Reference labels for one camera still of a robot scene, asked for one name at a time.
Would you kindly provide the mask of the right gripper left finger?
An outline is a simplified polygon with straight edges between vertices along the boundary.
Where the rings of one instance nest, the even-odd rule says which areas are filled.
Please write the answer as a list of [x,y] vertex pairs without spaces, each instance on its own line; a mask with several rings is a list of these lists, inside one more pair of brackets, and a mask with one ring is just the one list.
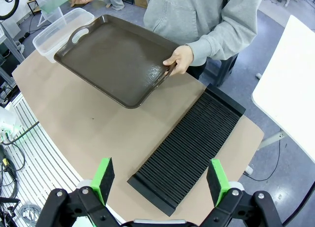
[[53,189],[37,220],[37,227],[71,227],[79,217],[88,217],[94,227],[119,227],[105,206],[115,178],[111,158],[103,158],[91,183],[68,193]]

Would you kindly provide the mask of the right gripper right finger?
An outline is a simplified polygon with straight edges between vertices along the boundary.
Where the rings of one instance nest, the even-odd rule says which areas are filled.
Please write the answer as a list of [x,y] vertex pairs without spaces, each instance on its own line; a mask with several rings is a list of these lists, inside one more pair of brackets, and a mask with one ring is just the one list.
[[231,220],[242,220],[247,227],[282,227],[275,204],[266,191],[250,195],[231,187],[218,159],[211,159],[207,182],[214,208],[200,224],[202,227],[226,227]]

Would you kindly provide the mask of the person's left hand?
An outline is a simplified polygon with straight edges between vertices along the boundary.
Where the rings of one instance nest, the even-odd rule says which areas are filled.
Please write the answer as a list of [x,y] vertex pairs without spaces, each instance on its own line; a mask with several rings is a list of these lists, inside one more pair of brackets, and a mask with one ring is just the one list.
[[177,47],[170,58],[163,61],[165,66],[175,64],[171,76],[175,74],[184,74],[193,62],[194,55],[192,49],[188,45]]

